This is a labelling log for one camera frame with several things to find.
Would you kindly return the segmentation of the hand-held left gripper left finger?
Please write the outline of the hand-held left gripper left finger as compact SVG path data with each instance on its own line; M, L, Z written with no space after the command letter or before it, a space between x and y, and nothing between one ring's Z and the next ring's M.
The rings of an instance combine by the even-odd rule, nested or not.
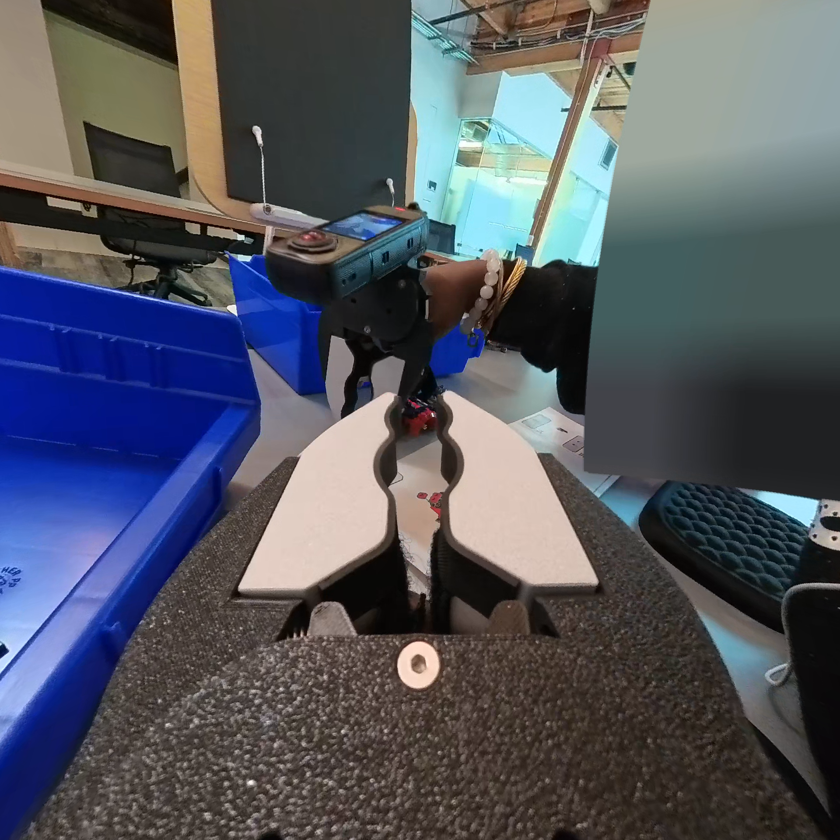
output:
M307 446L238 583L256 599L312 599L397 535L400 399L383 393Z

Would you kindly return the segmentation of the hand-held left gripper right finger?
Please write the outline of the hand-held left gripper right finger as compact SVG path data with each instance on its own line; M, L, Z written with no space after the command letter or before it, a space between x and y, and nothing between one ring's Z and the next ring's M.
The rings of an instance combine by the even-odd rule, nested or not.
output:
M590 596L595 568L538 453L512 427L460 395L437 402L446 489L431 555L435 621L453 600L489 618L502 602L530 617L541 597Z

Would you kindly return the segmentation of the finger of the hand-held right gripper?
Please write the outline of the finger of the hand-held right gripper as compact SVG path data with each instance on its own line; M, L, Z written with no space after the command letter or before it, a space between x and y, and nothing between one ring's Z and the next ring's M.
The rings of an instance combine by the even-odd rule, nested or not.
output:
M352 365L343 384L343 404L340 418L351 415L360 404L359 390L363 382L371 380L377 362L377 347L371 341L347 341Z
M397 394L401 404L418 401L430 405L437 395L437 381L430 362L434 342L429 336L409 336L392 346L392 355L403 362Z

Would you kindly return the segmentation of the red and black lego car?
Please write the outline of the red and black lego car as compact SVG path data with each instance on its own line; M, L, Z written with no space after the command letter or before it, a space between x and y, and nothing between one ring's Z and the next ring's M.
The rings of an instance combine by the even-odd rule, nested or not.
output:
M408 437L434 434L438 427L437 394L413 395L402 409L402 428Z

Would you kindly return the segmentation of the lego instruction booklet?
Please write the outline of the lego instruction booklet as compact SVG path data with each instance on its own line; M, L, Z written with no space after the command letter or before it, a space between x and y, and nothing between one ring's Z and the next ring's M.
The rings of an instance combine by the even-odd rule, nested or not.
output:
M617 481L617 476L584 469L583 426L551 407L511 423L510 428L537 453L557 459L596 497ZM406 437L418 439L423 446L408 445L407 454L397 461L391 489L408 570L427 585L431 578L431 545L446 489L440 474L442 447L436 433Z

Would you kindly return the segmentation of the person's right forearm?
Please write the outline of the person's right forearm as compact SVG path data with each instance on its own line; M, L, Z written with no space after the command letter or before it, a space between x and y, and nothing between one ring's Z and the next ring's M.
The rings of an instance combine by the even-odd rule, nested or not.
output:
M489 331L490 341L555 373L559 402L573 414L585 414L598 270L560 259L527 267Z

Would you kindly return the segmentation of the person's right hand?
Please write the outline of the person's right hand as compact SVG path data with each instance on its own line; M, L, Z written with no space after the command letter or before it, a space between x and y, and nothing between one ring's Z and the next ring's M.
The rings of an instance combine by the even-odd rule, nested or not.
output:
M434 343L456 329L472 309L485 285L486 273L483 259L448 262L426 270L427 320Z

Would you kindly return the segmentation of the white bar lamp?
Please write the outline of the white bar lamp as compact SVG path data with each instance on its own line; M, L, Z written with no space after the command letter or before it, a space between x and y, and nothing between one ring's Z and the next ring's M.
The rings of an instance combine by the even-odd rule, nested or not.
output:
M276 204L252 203L248 205L248 211L258 224L268 228L309 230L327 223L325 219L312 217Z

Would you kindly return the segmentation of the blue divided plastic bin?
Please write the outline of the blue divided plastic bin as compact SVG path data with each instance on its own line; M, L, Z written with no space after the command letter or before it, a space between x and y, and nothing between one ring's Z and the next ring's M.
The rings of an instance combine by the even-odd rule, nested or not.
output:
M352 359L344 341L333 339L328 373L319 361L318 331L321 310L282 295L266 276L262 257L248 262L232 259L229 265L238 318L247 342L292 389L309 396L325 393L336 417L343 404L343 384ZM484 338L467 338L457 329L434 343L430 368L437 381L461 373L466 363L480 355ZM376 364L371 380L360 386L360 403L383 392L396 393L403 363L389 358Z

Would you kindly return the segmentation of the black dimpled cushion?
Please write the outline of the black dimpled cushion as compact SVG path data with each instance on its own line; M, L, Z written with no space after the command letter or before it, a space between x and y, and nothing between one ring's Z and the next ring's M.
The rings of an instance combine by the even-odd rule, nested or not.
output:
M741 613L783 632L806 525L736 488L667 481L638 518L668 563Z

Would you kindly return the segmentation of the wooden office desk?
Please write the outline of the wooden office desk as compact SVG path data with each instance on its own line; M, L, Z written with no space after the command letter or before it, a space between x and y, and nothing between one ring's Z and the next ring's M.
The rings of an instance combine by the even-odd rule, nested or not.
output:
M191 224L204 224L209 228L236 231L242 235L262 235L266 230L264 225L229 217L207 203L7 161L1 162L1 186L80 205L115 207L180 219Z

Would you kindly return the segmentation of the black mesh office chair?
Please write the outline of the black mesh office chair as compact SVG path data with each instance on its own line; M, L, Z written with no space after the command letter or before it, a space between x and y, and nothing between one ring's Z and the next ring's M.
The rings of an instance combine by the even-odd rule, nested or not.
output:
M143 192L180 197L172 150L84 122L91 170L97 181L126 186ZM186 222L179 218L158 217L124 208L99 207L98 217L127 224L134 229L148 228L170 234L190 236ZM199 307L209 307L208 295L181 283L181 273L212 264L217 253L205 248L165 244L137 238L102 236L102 243L112 252L126 256L129 284L122 291L170 299L175 296Z

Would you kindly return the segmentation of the person's black sweater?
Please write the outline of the person's black sweater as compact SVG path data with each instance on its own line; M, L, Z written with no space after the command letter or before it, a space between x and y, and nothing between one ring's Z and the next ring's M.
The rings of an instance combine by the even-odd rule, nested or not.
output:
M839 502L820 500L782 601L806 737L822 775L828 811L839 807Z

